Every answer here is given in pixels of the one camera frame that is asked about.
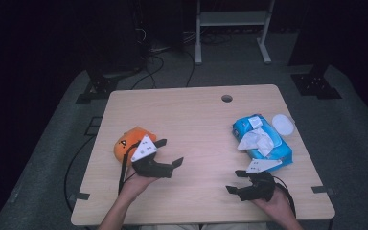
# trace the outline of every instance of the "white shelf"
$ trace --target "white shelf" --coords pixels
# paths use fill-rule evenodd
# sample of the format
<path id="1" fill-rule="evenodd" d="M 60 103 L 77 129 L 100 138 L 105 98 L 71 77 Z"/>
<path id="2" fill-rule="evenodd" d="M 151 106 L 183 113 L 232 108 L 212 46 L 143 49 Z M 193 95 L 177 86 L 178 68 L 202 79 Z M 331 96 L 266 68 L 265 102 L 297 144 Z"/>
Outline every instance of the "white shelf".
<path id="1" fill-rule="evenodd" d="M 202 12 L 200 26 L 264 25 L 267 11 L 214 11 Z"/>

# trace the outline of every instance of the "white sticker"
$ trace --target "white sticker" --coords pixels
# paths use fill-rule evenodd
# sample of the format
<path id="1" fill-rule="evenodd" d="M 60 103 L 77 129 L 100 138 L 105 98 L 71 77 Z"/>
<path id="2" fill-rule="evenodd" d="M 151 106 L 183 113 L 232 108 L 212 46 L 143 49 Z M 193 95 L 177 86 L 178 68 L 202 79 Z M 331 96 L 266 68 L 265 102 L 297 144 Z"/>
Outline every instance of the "white sticker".
<path id="1" fill-rule="evenodd" d="M 132 162 L 140 160 L 142 158 L 147 157 L 148 155 L 152 155 L 157 152 L 157 147 L 151 141 L 148 135 L 145 135 L 137 147 L 136 151 L 132 155 Z"/>
<path id="2" fill-rule="evenodd" d="M 253 129 L 256 129 L 263 125 L 262 120 L 258 116 L 253 116 L 249 118 L 248 120 L 249 120 L 250 125 L 252 125 Z"/>
<path id="3" fill-rule="evenodd" d="M 281 165 L 282 160 L 264 160 L 264 159 L 252 159 L 250 165 L 247 167 L 247 173 L 260 173 L 269 170 L 273 167 Z"/>

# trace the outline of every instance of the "white cloth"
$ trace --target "white cloth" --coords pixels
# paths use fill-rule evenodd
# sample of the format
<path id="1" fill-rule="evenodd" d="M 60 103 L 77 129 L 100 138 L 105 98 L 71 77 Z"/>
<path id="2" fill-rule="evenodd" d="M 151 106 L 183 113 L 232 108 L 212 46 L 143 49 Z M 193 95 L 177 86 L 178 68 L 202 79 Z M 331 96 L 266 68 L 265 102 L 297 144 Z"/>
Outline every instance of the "white cloth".
<path id="1" fill-rule="evenodd" d="M 238 145 L 238 150 L 258 149 L 258 152 L 266 157 L 274 148 L 273 140 L 260 127 L 246 132 Z"/>

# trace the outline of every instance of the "table surface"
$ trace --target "table surface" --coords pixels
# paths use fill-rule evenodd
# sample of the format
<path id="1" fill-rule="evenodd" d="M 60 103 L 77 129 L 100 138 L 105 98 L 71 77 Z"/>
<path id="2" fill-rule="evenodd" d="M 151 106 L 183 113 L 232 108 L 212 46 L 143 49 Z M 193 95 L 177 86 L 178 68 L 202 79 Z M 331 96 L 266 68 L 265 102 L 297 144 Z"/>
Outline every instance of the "table surface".
<path id="1" fill-rule="evenodd" d="M 222 96 L 233 100 L 226 103 Z M 139 126 L 167 139 L 155 160 L 168 163 L 184 157 L 172 178 L 150 184 L 132 203 L 125 224 L 207 223 L 267 221 L 254 204 L 228 194 L 225 185 L 249 186 L 235 170 L 245 170 L 249 156 L 237 150 L 232 125 L 255 113 L 269 122 L 274 115 L 290 116 L 275 85 L 240 85 L 115 91 L 103 115 L 101 127 L 82 181 L 71 221 L 98 225 L 117 198 L 121 163 L 113 147 L 124 132 Z M 293 163 L 272 174 L 280 177 L 294 198 L 298 219 L 331 219 L 334 216 L 307 149 L 296 128 L 284 137 L 293 150 Z"/>

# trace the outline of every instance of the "black cable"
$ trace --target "black cable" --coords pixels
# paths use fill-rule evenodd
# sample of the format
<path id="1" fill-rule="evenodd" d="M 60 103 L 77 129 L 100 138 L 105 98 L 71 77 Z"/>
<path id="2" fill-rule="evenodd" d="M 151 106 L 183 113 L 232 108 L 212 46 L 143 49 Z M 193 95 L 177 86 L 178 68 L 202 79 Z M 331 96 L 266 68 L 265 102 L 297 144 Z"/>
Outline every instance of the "black cable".
<path id="1" fill-rule="evenodd" d="M 70 172 L 71 166 L 74 163 L 74 160 L 77 158 L 77 156 L 80 154 L 80 152 L 82 151 L 82 149 L 97 135 L 93 135 L 90 138 L 88 138 L 88 140 L 86 140 L 84 142 L 84 144 L 82 144 L 82 146 L 78 149 L 78 151 L 74 154 L 73 159 L 71 160 L 71 162 L 68 164 L 68 168 L 67 168 L 67 172 L 65 173 L 64 176 L 64 183 L 63 183 L 63 191 L 64 191 L 64 198 L 65 198 L 65 202 L 67 203 L 67 207 L 68 209 L 73 212 L 73 208 L 71 207 L 70 202 L 68 201 L 68 197 L 67 197 L 67 178 L 68 178 L 68 173 Z"/>
<path id="2" fill-rule="evenodd" d="M 279 177 L 274 176 L 274 175 L 273 175 L 273 178 L 276 178 L 276 179 L 280 180 L 283 183 L 283 185 L 286 187 L 286 189 L 288 190 L 288 187 L 287 187 L 286 183 L 282 179 L 280 179 Z"/>
<path id="3" fill-rule="evenodd" d="M 129 147 L 129 149 L 127 149 L 125 155 L 124 155 L 124 160 L 122 162 L 122 168 L 121 168 L 121 176 L 119 177 L 119 190 L 118 190 L 118 194 L 122 191 L 122 188 L 124 188 L 124 184 L 125 184 L 125 173 L 127 172 L 127 158 L 129 157 L 129 153 L 133 148 L 137 148 L 140 144 L 140 141 L 138 141 L 137 143 L 131 145 Z"/>
<path id="4" fill-rule="evenodd" d="M 148 68 L 148 66 L 146 65 L 146 72 L 148 72 L 148 74 L 150 74 L 150 77 L 151 77 L 151 80 L 153 81 L 153 87 L 152 88 L 157 88 L 157 86 L 156 86 L 156 80 L 154 79 L 154 77 L 153 77 L 153 73 L 151 73 L 150 71 L 149 71 L 149 68 Z"/>
<path id="5" fill-rule="evenodd" d="M 137 85 L 138 83 L 140 83 L 140 81 L 142 81 L 142 80 L 144 80 L 144 79 L 146 79 L 146 78 L 148 78 L 148 77 L 152 76 L 153 74 L 157 73 L 158 71 L 160 71 L 160 70 L 163 68 L 163 66 L 164 66 L 164 60 L 163 60 L 161 57 L 158 57 L 158 56 L 152 56 L 152 57 L 153 57 L 153 58 L 157 58 L 157 59 L 159 59 L 159 60 L 161 61 L 161 65 L 160 65 L 160 67 L 159 67 L 159 68 L 157 68 L 155 71 L 151 72 L 150 74 L 147 74 L 147 75 L 145 75 L 144 77 L 142 77 L 141 79 L 139 79 L 136 83 L 134 83 L 134 84 L 133 84 L 133 86 L 132 86 L 130 89 L 134 89 L 134 87 L 136 87 L 136 85 Z"/>
<path id="6" fill-rule="evenodd" d="M 124 181 L 124 183 L 125 182 L 127 182 L 128 180 L 130 180 L 131 179 L 131 177 L 133 177 L 134 175 L 136 174 L 136 172 L 134 172 L 132 175 L 130 175 L 125 181 Z"/>
<path id="7" fill-rule="evenodd" d="M 105 77 L 107 80 L 110 80 L 110 81 L 114 81 L 114 82 L 117 82 L 121 79 L 125 79 L 125 78 L 128 78 L 128 77 L 132 77 L 132 76 L 135 76 L 137 74 L 139 74 L 141 71 L 143 70 L 143 66 L 140 66 L 134 70 L 132 70 L 131 72 L 129 73 L 126 73 L 126 74 L 123 74 L 123 75 L 117 75 L 115 77 Z"/>
<path id="8" fill-rule="evenodd" d="M 288 198 L 288 204 L 289 207 L 291 208 L 292 213 L 294 214 L 294 216 L 297 218 L 297 213 L 295 212 L 295 204 L 294 204 L 294 199 L 292 198 L 291 194 L 289 193 L 288 189 L 281 185 L 280 183 L 276 183 L 277 188 L 279 188 L 280 190 L 283 191 L 283 193 L 286 195 L 286 197 Z"/>
<path id="9" fill-rule="evenodd" d="M 196 69 L 196 61 L 194 60 L 193 56 L 192 56 L 188 51 L 186 51 L 186 53 L 190 56 L 191 61 L 192 61 L 192 63 L 193 63 L 193 69 L 191 70 L 191 74 L 190 74 L 190 76 L 188 77 L 187 83 L 186 83 L 186 85 L 185 85 L 185 87 L 188 87 L 188 85 L 190 84 L 190 80 L 191 80 L 191 78 L 193 77 L 194 70 Z"/>
<path id="10" fill-rule="evenodd" d="M 207 46 L 219 46 L 220 44 L 223 44 L 223 43 L 226 43 L 232 40 L 232 36 L 230 34 L 228 34 L 227 36 L 228 38 L 223 37 L 223 35 L 206 34 L 201 38 L 201 43 Z"/>

